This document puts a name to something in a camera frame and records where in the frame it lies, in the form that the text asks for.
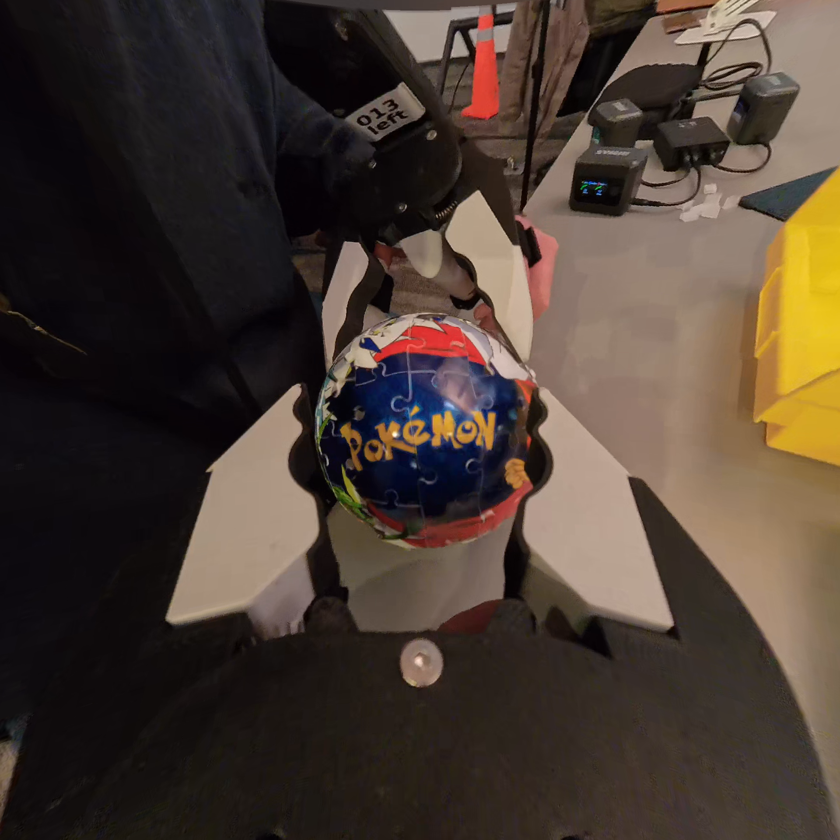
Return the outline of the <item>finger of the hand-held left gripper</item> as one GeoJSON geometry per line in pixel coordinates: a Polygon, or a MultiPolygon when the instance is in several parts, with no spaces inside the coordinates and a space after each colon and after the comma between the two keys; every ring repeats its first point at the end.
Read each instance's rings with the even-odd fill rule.
{"type": "Polygon", "coordinates": [[[471,269],[483,302],[520,361],[532,348],[533,311],[516,228],[502,226],[482,192],[457,205],[445,230],[445,241],[471,269]]]}
{"type": "Polygon", "coordinates": [[[327,369],[363,331],[390,316],[393,290],[393,278],[362,243],[342,243],[322,300],[327,369]]]}

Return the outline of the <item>black charger block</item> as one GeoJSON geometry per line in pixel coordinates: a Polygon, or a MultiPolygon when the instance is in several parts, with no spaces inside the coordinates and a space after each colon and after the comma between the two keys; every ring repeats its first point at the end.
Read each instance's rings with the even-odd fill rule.
{"type": "Polygon", "coordinates": [[[591,143],[614,148],[633,148],[644,125],[644,111],[628,99],[600,101],[589,113],[591,143]]]}
{"type": "Polygon", "coordinates": [[[801,86],[782,71],[749,79],[728,121],[727,135],[740,145],[770,144],[789,114],[801,86]]]}
{"type": "Polygon", "coordinates": [[[729,145],[729,137],[707,116],[662,122],[654,132],[654,151],[665,172],[716,166],[729,145]]]}

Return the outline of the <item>white paper scraps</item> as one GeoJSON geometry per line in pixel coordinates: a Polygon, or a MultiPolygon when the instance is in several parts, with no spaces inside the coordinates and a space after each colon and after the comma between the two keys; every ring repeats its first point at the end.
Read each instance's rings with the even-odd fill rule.
{"type": "Polygon", "coordinates": [[[701,219],[714,220],[740,205],[741,195],[724,195],[715,183],[701,188],[700,198],[690,200],[679,208],[679,220],[694,223],[701,219]]]}

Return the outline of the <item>orange traffic cone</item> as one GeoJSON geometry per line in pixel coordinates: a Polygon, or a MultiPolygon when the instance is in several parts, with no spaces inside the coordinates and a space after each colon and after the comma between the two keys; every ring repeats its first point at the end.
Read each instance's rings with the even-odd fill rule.
{"type": "Polygon", "coordinates": [[[471,102],[461,111],[466,119],[489,120],[499,113],[499,79],[494,40],[495,8],[480,7],[476,32],[471,102]]]}

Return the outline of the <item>yellow plastic bin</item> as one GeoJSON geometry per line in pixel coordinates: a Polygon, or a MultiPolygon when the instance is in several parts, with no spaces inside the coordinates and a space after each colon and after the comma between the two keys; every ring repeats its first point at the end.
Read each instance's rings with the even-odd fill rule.
{"type": "Polygon", "coordinates": [[[768,247],[752,419],[769,447],[839,465],[839,174],[768,247]]]}

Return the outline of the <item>hanging brown coat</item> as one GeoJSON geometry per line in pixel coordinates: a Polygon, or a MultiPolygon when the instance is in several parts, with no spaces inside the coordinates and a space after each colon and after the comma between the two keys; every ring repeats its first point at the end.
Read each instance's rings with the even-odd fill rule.
{"type": "MultiPolygon", "coordinates": [[[[542,3],[516,5],[507,51],[500,72],[499,113],[502,123],[525,123],[532,101],[532,69],[537,65],[542,3]]],[[[542,63],[537,131],[546,136],[560,112],[583,56],[590,28],[584,1],[552,2],[542,63]]]]}

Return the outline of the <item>black charger with lit screen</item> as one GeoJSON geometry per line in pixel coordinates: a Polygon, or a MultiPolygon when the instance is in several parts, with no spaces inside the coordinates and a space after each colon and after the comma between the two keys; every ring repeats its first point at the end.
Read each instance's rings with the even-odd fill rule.
{"type": "Polygon", "coordinates": [[[592,144],[574,164],[572,211],[619,217],[635,199],[648,160],[645,149],[592,144]]]}

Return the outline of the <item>colourful cartoon puzzle ball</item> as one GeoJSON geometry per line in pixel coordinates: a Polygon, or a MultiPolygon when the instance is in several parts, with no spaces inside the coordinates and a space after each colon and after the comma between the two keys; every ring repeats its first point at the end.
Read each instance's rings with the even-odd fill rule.
{"type": "Polygon", "coordinates": [[[337,356],[314,414],[338,503],[406,549],[474,541],[513,517],[527,473],[531,369],[466,320],[383,320],[337,356]]]}

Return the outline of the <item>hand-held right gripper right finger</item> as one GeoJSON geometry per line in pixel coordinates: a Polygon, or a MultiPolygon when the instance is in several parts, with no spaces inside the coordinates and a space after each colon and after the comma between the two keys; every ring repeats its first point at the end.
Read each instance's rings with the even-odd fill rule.
{"type": "Polygon", "coordinates": [[[594,618],[674,625],[625,468],[545,387],[528,410],[528,488],[505,550],[505,595],[574,632],[594,618]]]}

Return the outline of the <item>dark blue mat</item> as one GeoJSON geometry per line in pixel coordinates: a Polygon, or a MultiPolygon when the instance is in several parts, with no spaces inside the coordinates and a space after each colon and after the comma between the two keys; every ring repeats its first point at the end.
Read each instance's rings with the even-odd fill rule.
{"type": "Polygon", "coordinates": [[[831,167],[742,196],[738,201],[738,206],[782,223],[787,222],[834,175],[836,170],[836,167],[831,167]]]}

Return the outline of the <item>person's left hand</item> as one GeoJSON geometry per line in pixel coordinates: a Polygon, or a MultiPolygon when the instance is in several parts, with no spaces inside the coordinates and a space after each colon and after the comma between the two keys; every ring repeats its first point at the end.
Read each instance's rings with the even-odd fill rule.
{"type": "Polygon", "coordinates": [[[553,275],[559,254],[557,239],[535,227],[522,215],[516,216],[518,241],[526,269],[533,320],[537,321],[550,306],[553,275]]]}

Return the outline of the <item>person in dark clothes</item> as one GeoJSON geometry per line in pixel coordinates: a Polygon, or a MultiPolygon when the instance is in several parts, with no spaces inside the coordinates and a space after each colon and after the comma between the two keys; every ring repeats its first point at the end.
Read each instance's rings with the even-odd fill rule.
{"type": "Polygon", "coordinates": [[[2,721],[292,385],[264,2],[2,2],[2,721]]]}

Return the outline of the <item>black stand pole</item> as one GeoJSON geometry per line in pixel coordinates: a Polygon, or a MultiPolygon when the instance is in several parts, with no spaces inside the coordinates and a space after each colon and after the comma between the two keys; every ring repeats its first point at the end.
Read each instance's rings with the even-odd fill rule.
{"type": "Polygon", "coordinates": [[[528,129],[526,138],[526,151],[524,156],[524,163],[522,169],[521,192],[519,201],[519,213],[524,214],[524,208],[529,199],[529,189],[532,175],[532,161],[534,146],[536,144],[538,135],[538,121],[539,121],[539,103],[541,97],[541,86],[543,82],[545,50],[548,38],[548,29],[550,23],[550,11],[552,2],[540,2],[540,17],[539,17],[539,38],[534,54],[533,63],[531,67],[531,100],[530,110],[528,113],[528,129]]]}

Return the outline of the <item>person's left forearm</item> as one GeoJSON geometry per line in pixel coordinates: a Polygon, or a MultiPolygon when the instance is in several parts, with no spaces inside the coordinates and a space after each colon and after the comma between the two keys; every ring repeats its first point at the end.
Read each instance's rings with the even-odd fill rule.
{"type": "Polygon", "coordinates": [[[275,95],[275,187],[290,238],[332,226],[373,145],[271,66],[275,95]]]}

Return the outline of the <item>white paper sheet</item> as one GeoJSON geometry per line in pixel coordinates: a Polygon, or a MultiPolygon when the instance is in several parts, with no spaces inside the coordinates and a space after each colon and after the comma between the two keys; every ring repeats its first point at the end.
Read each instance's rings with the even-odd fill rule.
{"type": "Polygon", "coordinates": [[[774,20],[774,10],[756,10],[758,1],[720,1],[708,9],[702,21],[682,32],[675,39],[677,46],[710,45],[731,39],[760,36],[774,20]]]}

